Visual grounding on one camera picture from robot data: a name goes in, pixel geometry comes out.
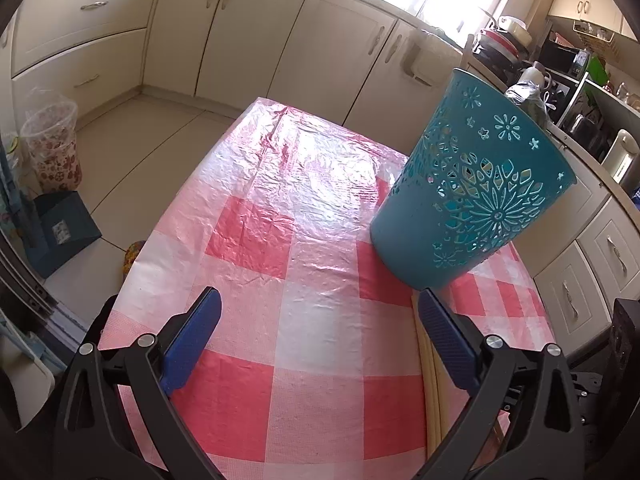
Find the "wooden chopstick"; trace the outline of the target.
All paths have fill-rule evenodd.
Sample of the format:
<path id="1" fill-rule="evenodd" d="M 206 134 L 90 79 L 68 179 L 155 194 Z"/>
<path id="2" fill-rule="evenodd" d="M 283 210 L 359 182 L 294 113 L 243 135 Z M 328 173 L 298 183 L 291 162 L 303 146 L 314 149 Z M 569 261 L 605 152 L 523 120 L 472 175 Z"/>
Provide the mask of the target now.
<path id="1" fill-rule="evenodd" d="M 426 458 L 430 458 L 442 442 L 442 416 L 440 416 L 437 363 L 431 339 L 420 320 L 418 292 L 412 294 L 412 307 L 416 320 L 416 338 L 422 370 L 423 394 L 425 405 Z"/>
<path id="2" fill-rule="evenodd" d="M 452 425 L 451 409 L 454 401 L 451 396 L 454 393 L 454 385 L 450 379 L 442 359 L 434 353 L 434 387 L 433 387 L 433 407 L 431 408 L 430 451 L 434 453 L 436 448 L 442 443 Z"/>

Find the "yellow patterned slipper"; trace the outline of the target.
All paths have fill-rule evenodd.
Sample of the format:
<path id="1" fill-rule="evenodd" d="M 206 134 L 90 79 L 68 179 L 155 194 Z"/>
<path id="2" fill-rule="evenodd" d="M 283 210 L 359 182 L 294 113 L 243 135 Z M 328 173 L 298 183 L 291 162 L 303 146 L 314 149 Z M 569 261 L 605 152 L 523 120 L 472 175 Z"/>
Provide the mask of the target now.
<path id="1" fill-rule="evenodd" d="M 122 278 L 126 278 L 131 270 L 132 265 L 138 258 L 138 255 L 142 251 L 145 244 L 144 240 L 138 240 L 132 243 L 125 252 L 124 263 L 122 264 Z"/>

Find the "red checkered plastic tablecloth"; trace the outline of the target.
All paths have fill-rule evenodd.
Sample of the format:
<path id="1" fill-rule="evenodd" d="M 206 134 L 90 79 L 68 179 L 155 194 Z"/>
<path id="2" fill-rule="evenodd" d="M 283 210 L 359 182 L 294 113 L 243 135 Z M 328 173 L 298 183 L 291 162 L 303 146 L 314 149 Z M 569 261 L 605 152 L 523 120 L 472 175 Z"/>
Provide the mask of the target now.
<path id="1" fill-rule="evenodd" d="M 172 403 L 230 479 L 407 479 L 426 459 L 411 289 L 371 246 L 405 159 L 273 102 L 226 119 L 146 96 L 142 151 L 96 216 L 144 240 L 100 341 L 156 333 L 212 286 L 221 319 Z"/>

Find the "dark blue box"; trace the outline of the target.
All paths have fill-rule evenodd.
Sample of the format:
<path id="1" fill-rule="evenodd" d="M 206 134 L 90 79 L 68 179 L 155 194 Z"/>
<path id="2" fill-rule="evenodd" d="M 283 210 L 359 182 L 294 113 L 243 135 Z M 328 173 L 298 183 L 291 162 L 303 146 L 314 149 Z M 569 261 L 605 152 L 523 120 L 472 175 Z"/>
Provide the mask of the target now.
<path id="1" fill-rule="evenodd" d="M 76 191 L 41 194 L 34 200 L 36 244 L 26 248 L 30 265 L 48 278 L 102 233 Z"/>

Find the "teal perforated plastic basket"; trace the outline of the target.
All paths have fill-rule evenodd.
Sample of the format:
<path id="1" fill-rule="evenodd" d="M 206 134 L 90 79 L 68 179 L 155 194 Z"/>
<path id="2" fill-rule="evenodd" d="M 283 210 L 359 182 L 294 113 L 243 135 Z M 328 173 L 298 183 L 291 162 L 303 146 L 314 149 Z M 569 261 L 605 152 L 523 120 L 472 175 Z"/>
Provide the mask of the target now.
<path id="1" fill-rule="evenodd" d="M 524 232 L 576 182 L 524 110 L 456 68 L 370 224 L 396 278 L 442 288 Z"/>

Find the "white electric kettle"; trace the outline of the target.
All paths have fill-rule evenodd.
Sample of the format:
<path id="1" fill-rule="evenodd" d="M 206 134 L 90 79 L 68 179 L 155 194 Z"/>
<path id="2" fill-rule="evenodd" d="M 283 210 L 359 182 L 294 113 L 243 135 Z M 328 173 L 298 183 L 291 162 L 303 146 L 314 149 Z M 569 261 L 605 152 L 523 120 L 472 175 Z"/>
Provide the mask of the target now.
<path id="1" fill-rule="evenodd" d="M 620 129 L 601 165 L 616 183 L 622 183 L 638 155 L 639 145 L 634 136 Z"/>

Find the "clear floral waste bin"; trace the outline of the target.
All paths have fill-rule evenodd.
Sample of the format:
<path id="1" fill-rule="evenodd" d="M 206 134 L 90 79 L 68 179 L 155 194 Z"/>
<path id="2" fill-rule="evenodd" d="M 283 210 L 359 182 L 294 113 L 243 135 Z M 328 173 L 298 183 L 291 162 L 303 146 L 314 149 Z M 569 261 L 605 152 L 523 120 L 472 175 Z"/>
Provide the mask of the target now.
<path id="1" fill-rule="evenodd" d="M 78 158 L 78 106 L 58 100 L 30 113 L 20 137 L 43 193 L 75 191 L 82 170 Z"/>

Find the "green vegetables plastic bag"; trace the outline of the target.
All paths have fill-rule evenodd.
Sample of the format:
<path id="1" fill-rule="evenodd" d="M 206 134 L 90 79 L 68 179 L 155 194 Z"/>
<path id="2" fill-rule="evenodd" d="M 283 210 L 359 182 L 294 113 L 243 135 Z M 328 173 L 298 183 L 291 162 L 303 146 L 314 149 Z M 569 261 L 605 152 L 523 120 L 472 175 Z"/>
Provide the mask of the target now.
<path id="1" fill-rule="evenodd" d="M 506 98 L 533 119 L 541 128 L 548 127 L 550 117 L 540 88 L 530 80 L 519 81 L 504 92 Z"/>

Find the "white thermos jug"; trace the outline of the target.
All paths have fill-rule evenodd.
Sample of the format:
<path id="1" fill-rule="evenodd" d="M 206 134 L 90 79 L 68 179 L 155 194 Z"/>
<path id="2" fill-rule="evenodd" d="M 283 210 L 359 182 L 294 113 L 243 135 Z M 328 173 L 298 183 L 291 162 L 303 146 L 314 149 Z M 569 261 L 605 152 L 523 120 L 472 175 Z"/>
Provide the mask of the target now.
<path id="1" fill-rule="evenodd" d="M 520 78 L 518 78 L 519 84 L 525 84 L 526 82 L 534 84 L 539 90 L 544 90 L 550 86 L 551 77 L 547 74 L 544 66 L 535 61 L 532 66 L 523 70 Z"/>

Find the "white hanging door bin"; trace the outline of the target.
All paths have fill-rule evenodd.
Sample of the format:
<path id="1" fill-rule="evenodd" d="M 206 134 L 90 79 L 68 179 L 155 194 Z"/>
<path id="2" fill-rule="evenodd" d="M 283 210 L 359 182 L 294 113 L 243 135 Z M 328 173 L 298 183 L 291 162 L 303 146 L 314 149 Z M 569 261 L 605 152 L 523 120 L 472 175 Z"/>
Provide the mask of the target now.
<path id="1" fill-rule="evenodd" d="M 425 29 L 415 30 L 408 38 L 402 70 L 412 79 L 429 87 L 440 87 L 452 70 L 460 65 L 462 52 Z"/>

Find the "stacked bowls and pots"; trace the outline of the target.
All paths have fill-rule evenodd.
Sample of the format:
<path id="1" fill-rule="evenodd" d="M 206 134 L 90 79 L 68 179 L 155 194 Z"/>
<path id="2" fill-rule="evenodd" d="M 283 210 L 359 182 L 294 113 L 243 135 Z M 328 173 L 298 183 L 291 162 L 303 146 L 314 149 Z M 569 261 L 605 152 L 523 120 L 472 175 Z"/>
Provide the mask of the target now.
<path id="1" fill-rule="evenodd" d="M 475 34 L 474 55 L 495 58 L 492 64 L 503 64 L 504 72 L 519 70 L 528 57 L 532 37 L 517 18 L 495 18 L 487 11 L 484 13 L 487 25 Z"/>

